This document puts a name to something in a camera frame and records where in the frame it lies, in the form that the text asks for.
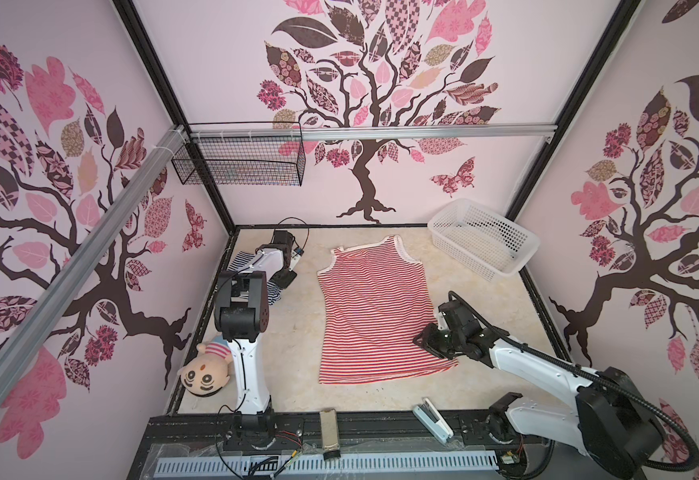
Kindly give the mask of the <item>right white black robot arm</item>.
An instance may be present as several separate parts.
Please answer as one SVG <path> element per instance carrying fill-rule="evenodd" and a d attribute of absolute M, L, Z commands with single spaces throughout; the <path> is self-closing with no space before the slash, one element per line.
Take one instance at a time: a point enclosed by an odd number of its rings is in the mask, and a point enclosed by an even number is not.
<path fill-rule="evenodd" d="M 665 442 L 665 430 L 627 374 L 579 367 L 549 356 L 489 323 L 455 292 L 413 345 L 441 360 L 467 358 L 513 374 L 559 406 L 509 392 L 490 408 L 485 429 L 497 443 L 524 435 L 569 445 L 607 473 L 629 479 Z"/>

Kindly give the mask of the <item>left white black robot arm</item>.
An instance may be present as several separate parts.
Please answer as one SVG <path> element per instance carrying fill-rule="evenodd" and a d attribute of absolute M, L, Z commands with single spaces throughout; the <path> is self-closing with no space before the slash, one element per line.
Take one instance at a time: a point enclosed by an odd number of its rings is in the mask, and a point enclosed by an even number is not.
<path fill-rule="evenodd" d="M 241 438 L 276 436 L 259 341 L 270 321 L 269 281 L 286 285 L 293 279 L 294 246 L 290 232 L 275 230 L 271 241 L 261 245 L 252 260 L 219 276 L 213 316 L 217 332 L 231 347 L 237 389 L 231 430 Z"/>

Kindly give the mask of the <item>red white striped tank top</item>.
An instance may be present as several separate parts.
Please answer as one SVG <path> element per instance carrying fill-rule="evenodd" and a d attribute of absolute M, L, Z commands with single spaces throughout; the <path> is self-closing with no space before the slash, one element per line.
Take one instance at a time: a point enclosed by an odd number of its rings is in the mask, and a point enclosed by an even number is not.
<path fill-rule="evenodd" d="M 435 322 L 435 308 L 425 267 L 407 253 L 401 236 L 336 248 L 317 278 L 326 308 L 321 384 L 370 384 L 457 367 L 413 343 Z"/>

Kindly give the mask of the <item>navy white striped tank top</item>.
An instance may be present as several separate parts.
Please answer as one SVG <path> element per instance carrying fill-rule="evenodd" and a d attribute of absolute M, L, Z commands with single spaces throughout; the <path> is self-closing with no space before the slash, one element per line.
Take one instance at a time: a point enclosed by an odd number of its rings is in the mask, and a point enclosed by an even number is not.
<path fill-rule="evenodd" d="M 228 270 L 231 272 L 236 272 L 241 275 L 250 275 L 253 270 L 251 270 L 251 262 L 255 259 L 255 254 L 239 251 L 234 255 L 231 260 Z M 282 298 L 282 290 L 274 282 L 271 282 L 270 276 L 267 276 L 267 288 L 268 288 L 268 302 L 270 305 L 274 305 Z"/>

